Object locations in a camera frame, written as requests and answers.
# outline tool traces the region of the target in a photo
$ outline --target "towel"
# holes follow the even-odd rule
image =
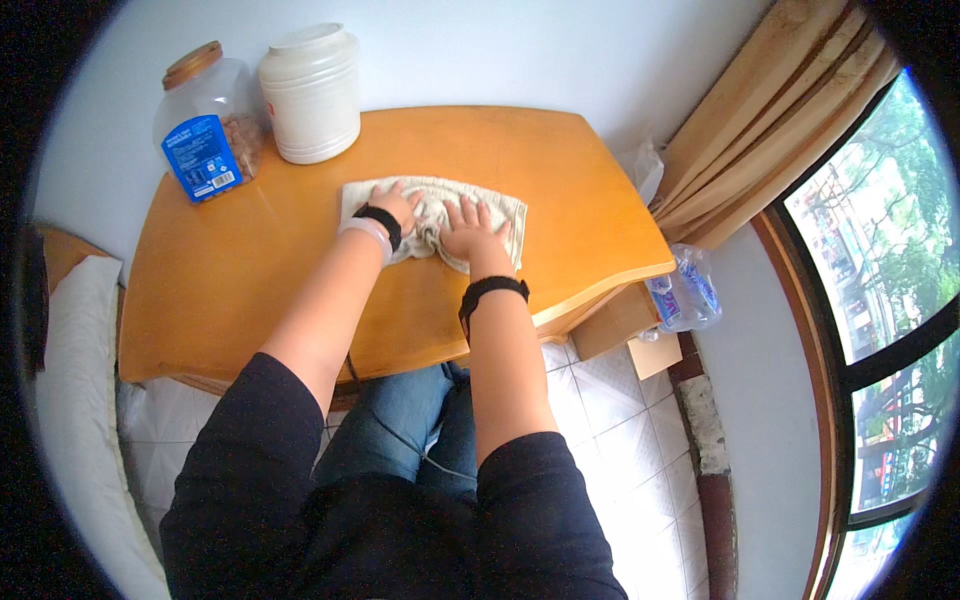
[[[490,208],[490,223],[494,231],[500,229],[505,221],[510,221],[510,235],[503,246],[510,256],[514,269],[519,271],[520,255],[523,254],[523,230],[527,219],[527,205],[514,198],[484,187],[463,183],[461,181],[444,180],[438,177],[399,176],[385,177],[379,180],[354,181],[344,185],[343,198],[340,208],[340,221],[353,216],[353,213],[370,199],[375,185],[384,190],[390,189],[397,180],[403,181],[403,195],[423,190],[423,200],[414,209],[415,217],[424,217],[418,221],[406,237],[400,241],[400,247],[394,252],[390,264],[394,265],[409,258],[425,258],[434,252],[440,253],[440,258],[460,273],[469,274],[470,266],[466,260],[454,258],[446,252],[440,243],[441,226],[449,227],[444,200],[450,200],[460,206],[460,197],[466,195],[471,202],[477,204],[481,200]]]

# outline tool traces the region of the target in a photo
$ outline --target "wooden bed frame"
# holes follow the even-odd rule
[[[47,263],[47,292],[50,295],[53,295],[54,290],[57,289],[63,278],[88,256],[109,256],[96,246],[61,229],[37,226],[36,230],[43,236],[43,259]],[[118,349],[120,343],[120,315],[123,314],[125,291],[121,285],[117,295]]]

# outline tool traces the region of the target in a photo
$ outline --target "cardboard box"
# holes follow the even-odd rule
[[[631,283],[570,331],[581,360],[623,344],[639,332],[657,326],[657,307],[642,282]]]
[[[684,358],[676,333],[661,333],[656,342],[633,338],[627,341],[627,350],[639,379],[655,375]]]

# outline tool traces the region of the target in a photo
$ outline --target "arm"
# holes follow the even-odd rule
[[[399,181],[387,193],[376,186],[370,205],[394,215],[406,235],[413,228],[413,209],[423,192],[404,199],[402,191]],[[371,222],[387,235],[379,223]],[[337,374],[380,275],[382,260],[380,245],[372,236],[359,229],[344,231],[260,349],[300,378],[317,399],[324,415],[329,412]]]
[[[450,229],[441,231],[447,251],[470,263],[470,281],[488,276],[516,277],[490,210],[464,197],[461,209],[446,203]],[[480,297],[470,316],[470,386],[476,423],[477,465],[510,440],[528,433],[557,431],[546,396],[546,372],[527,303],[510,290]]]
[[[516,277],[490,212],[466,199],[447,204],[441,239],[470,263],[470,279]],[[610,545],[584,477],[547,401],[537,332],[523,297],[494,290],[470,316],[470,386],[477,445],[480,595],[618,598]]]
[[[409,231],[420,198],[400,191],[374,189],[371,204]],[[160,524],[174,597],[274,597],[289,584],[324,415],[382,261],[376,239],[346,230],[217,403]]]

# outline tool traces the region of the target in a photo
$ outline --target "hand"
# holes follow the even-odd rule
[[[503,242],[510,235],[510,222],[503,224],[496,233],[490,225],[490,209],[486,203],[474,206],[467,196],[460,197],[460,208],[454,203],[444,200],[446,216],[450,219],[449,228],[441,228],[440,241],[450,255],[461,260],[470,261],[470,257],[477,252],[486,252],[491,248],[499,248],[506,254]]]
[[[409,198],[404,198],[401,194],[402,191],[402,181],[394,183],[387,192],[384,192],[383,188],[379,185],[375,185],[370,194],[370,206],[383,208],[393,215],[396,221],[400,223],[401,234],[406,236],[413,230],[414,224],[417,222],[414,218],[414,208],[416,208],[420,200],[423,199],[423,192],[422,190],[414,192],[410,194]]]

